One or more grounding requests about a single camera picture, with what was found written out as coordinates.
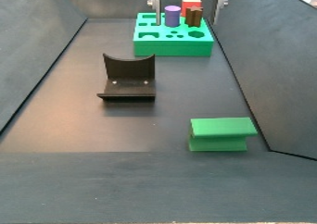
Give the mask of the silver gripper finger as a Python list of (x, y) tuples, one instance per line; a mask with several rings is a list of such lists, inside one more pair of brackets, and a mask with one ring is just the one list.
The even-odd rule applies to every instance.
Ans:
[(152, 7), (156, 14), (156, 25), (160, 25), (160, 0), (147, 0), (147, 5)]
[(227, 5), (227, 0), (215, 0), (212, 24), (216, 24), (220, 9)]

